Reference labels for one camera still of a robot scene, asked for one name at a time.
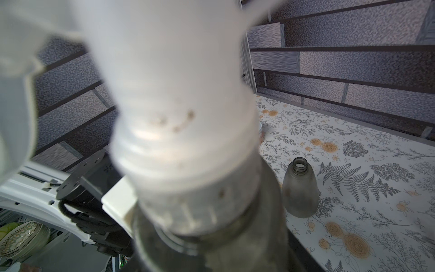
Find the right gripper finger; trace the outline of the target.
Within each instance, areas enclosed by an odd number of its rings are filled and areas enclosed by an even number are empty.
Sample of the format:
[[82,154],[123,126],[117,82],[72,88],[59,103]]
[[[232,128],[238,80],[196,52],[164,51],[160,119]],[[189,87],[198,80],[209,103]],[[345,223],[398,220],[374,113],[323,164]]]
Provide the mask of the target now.
[[294,272],[325,272],[325,269],[303,247],[299,240],[287,231],[289,254],[293,259]]

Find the grey spray bottle front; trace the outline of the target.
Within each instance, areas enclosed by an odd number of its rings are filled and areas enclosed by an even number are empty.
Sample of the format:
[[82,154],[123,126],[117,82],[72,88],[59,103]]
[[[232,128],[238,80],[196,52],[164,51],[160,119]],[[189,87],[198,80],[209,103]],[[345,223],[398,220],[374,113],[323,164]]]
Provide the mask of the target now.
[[135,251],[126,272],[299,272],[288,243],[279,183],[262,162],[261,184],[248,209],[230,225],[202,236],[177,236],[153,226],[139,211]]

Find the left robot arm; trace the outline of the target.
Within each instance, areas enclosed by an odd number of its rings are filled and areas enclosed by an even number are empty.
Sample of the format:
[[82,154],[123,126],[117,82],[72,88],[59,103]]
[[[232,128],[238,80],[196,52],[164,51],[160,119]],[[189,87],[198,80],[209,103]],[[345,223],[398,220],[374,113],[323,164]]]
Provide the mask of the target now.
[[104,150],[70,173],[29,162],[1,185],[1,208],[69,232],[106,255],[131,257],[132,238],[102,204],[103,196],[120,180]]

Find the clear white spray nozzle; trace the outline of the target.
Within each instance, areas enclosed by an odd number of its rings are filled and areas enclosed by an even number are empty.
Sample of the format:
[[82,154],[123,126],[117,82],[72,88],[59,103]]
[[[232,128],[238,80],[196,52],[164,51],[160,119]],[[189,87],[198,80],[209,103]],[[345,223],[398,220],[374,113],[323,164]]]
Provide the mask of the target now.
[[255,198],[259,120],[241,42],[279,1],[2,1],[1,181],[36,140],[31,77],[51,34],[88,46],[118,109],[117,170],[147,218],[178,235],[215,232]]

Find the grey spray bottle middle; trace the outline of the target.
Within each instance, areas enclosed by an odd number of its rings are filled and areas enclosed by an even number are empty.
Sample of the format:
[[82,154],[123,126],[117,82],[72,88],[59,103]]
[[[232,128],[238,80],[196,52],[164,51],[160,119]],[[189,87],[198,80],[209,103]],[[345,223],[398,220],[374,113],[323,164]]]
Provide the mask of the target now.
[[288,213],[298,218],[315,215],[319,190],[312,166],[297,157],[288,166],[282,185],[282,201]]

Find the grey spray bottle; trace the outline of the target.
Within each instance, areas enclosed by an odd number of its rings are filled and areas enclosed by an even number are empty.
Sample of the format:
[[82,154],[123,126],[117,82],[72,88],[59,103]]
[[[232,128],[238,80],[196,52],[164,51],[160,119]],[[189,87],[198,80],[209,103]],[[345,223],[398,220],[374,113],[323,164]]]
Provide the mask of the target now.
[[319,190],[312,166],[297,157],[288,166],[282,185],[282,201],[288,213],[298,218],[315,215]]
[[279,183],[262,162],[261,184],[248,209],[230,225],[202,236],[177,236],[153,226],[139,211],[135,251],[126,272],[299,272],[288,243]]

